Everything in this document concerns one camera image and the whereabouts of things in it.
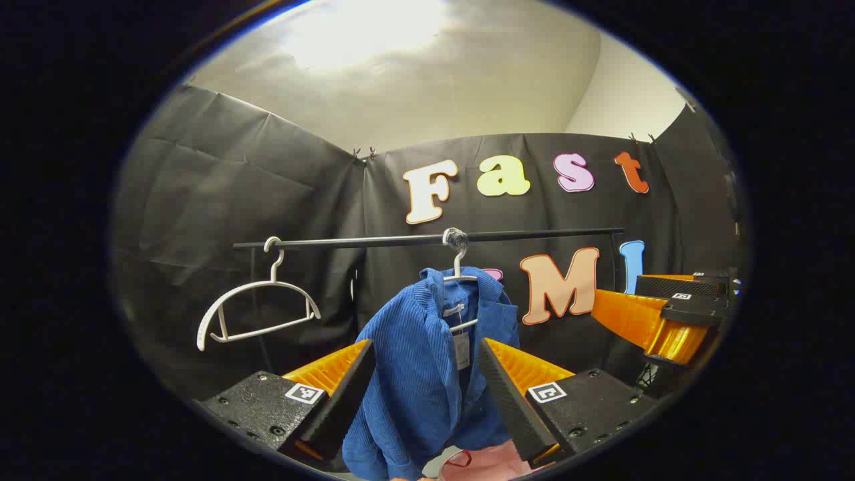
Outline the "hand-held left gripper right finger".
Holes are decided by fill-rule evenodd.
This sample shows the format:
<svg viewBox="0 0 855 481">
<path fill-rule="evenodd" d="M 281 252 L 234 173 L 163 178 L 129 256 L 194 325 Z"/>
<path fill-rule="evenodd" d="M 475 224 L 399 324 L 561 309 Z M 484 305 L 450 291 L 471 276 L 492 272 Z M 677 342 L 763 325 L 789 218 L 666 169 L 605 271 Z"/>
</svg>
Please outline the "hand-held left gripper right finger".
<svg viewBox="0 0 855 481">
<path fill-rule="evenodd" d="M 505 430 L 531 468 L 595 450 L 658 402 L 601 369 L 573 373 L 489 338 L 480 341 L 478 363 Z"/>
</svg>

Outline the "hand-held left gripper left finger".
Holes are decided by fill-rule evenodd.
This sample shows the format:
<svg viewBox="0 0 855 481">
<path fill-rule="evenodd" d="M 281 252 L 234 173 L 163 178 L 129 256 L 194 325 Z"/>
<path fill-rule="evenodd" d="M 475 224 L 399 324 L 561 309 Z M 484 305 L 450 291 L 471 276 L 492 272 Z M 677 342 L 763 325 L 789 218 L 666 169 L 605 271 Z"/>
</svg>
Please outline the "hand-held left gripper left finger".
<svg viewBox="0 0 855 481">
<path fill-rule="evenodd" d="M 284 375 L 258 371 L 194 407 L 248 445 L 327 462 L 342 447 L 373 372 L 375 346 L 363 340 Z"/>
</svg>

